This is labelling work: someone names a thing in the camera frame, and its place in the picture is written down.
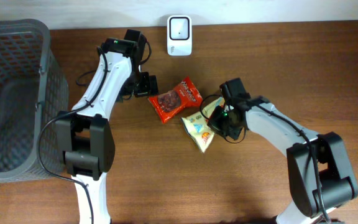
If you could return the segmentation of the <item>red orange snack bag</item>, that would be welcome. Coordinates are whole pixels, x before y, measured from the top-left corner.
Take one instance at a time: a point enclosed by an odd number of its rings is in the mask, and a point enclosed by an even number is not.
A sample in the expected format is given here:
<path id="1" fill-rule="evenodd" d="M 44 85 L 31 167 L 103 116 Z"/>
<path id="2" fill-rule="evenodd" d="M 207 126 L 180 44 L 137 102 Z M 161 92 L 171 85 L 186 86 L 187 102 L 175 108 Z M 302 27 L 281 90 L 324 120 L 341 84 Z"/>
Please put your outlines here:
<path id="1" fill-rule="evenodd" d="M 148 100 L 162 123 L 166 123 L 185 108 L 199 107 L 203 98 L 191 79 L 186 77 L 172 90 L 150 96 Z"/>

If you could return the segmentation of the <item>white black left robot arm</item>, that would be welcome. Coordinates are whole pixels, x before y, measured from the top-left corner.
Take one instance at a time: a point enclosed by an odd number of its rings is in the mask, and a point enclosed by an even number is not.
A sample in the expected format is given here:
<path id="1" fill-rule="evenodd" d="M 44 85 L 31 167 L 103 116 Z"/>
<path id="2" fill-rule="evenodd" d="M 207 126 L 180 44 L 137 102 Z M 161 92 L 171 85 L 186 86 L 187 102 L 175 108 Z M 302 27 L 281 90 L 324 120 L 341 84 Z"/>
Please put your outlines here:
<path id="1" fill-rule="evenodd" d="M 97 49 L 99 67 L 85 93 L 70 112 L 58 114 L 58 156 L 76 187 L 80 223 L 111 222 L 106 178 L 115 144 L 109 119 L 115 103 L 158 94 L 156 77 L 141 70 L 144 51 L 150 49 L 138 30 L 106 39 Z"/>

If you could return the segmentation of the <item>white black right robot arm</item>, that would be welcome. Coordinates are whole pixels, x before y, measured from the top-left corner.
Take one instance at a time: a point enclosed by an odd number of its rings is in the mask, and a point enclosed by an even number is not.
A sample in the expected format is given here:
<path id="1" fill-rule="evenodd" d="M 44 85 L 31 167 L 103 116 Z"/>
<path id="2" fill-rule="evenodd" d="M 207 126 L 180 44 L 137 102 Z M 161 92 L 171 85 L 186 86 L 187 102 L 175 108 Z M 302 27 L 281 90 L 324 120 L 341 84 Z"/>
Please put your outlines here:
<path id="1" fill-rule="evenodd" d="M 240 78 L 220 85 L 224 105 L 207 116 L 208 126 L 235 144 L 251 131 L 287 159 L 292 201 L 272 223 L 334 223 L 329 213 L 358 196 L 358 184 L 342 138 L 296 123 L 263 96 L 251 97 Z"/>

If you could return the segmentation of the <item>cream yellow snack bag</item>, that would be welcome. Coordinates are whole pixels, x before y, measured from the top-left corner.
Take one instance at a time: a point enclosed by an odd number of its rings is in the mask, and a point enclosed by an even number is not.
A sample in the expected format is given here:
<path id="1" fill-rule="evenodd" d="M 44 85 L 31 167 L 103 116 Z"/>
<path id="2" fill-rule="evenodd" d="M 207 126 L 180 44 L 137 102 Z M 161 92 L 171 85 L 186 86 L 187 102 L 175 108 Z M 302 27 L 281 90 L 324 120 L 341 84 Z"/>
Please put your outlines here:
<path id="1" fill-rule="evenodd" d="M 201 112 L 181 118 L 186 133 L 194 140 L 202 153 L 205 153 L 214 138 L 214 132 L 208 127 L 208 120 L 203 115 L 210 117 L 215 107 L 222 107 L 223 104 L 223 97 L 219 97 L 204 106 Z"/>

